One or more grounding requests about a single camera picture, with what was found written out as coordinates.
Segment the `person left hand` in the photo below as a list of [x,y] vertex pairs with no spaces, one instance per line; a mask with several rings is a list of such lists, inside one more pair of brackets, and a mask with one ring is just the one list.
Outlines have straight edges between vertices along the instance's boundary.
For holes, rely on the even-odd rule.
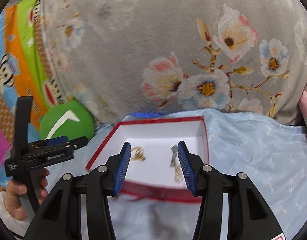
[[[49,170],[44,168],[42,172],[42,177],[40,180],[41,189],[40,189],[39,204],[42,204],[45,198],[48,196],[48,192],[46,190],[48,181],[46,177],[49,174],[50,174]],[[27,219],[27,215],[19,200],[19,196],[24,195],[26,193],[27,193],[27,188],[25,184],[17,182],[13,179],[8,182],[7,189],[6,189],[6,197],[4,198],[3,203],[8,213],[13,218],[19,221],[24,221],[25,219]]]

